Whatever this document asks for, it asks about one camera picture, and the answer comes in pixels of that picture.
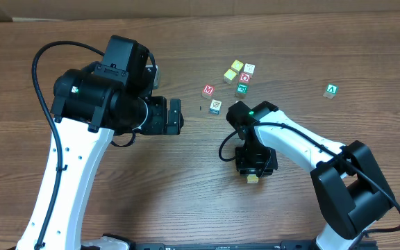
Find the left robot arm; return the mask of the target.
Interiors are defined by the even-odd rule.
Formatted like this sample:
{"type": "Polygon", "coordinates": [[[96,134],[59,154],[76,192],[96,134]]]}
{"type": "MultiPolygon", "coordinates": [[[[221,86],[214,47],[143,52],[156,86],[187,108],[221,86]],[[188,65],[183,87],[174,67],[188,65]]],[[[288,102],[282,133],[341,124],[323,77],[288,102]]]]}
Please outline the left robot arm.
{"type": "Polygon", "coordinates": [[[42,110],[51,128],[47,166],[33,214],[18,249],[134,249],[106,233],[82,240],[94,177],[114,137],[129,133],[177,135],[183,127],[179,99],[155,97],[159,70],[144,45],[113,35],[101,60],[69,69],[42,110]]]}

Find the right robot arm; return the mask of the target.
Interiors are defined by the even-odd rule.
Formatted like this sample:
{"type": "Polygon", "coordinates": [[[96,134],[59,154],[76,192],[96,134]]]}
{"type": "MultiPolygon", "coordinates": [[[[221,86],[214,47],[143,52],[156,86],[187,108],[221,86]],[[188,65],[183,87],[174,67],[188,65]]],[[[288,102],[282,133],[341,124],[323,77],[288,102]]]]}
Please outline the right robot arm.
{"type": "Polygon", "coordinates": [[[281,153],[310,174],[319,208],[326,220],[311,249],[363,249],[362,238],[396,201],[370,148],[356,140],[349,145],[321,137],[289,119],[274,104],[254,108],[242,101],[226,114],[234,133],[244,140],[236,147],[236,169],[248,182],[278,169],[281,153]]]}

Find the red M block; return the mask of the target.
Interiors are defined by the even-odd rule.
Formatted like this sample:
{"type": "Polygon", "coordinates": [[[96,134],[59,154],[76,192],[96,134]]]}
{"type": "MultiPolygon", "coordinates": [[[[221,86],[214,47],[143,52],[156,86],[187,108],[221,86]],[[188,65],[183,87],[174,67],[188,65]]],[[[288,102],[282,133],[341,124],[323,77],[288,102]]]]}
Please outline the red M block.
{"type": "Polygon", "coordinates": [[[215,87],[212,85],[205,85],[202,89],[201,96],[207,99],[212,99],[215,92],[215,87]]]}

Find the yellow plain wooden block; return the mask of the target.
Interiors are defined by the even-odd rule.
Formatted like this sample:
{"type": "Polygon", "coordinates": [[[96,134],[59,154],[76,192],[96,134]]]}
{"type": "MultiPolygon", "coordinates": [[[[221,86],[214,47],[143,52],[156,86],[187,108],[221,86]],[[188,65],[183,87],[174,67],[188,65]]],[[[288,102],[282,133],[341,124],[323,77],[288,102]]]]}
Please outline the yellow plain wooden block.
{"type": "Polygon", "coordinates": [[[259,178],[255,174],[249,174],[247,176],[247,183],[248,184],[253,184],[253,183],[258,183],[259,178]]]}

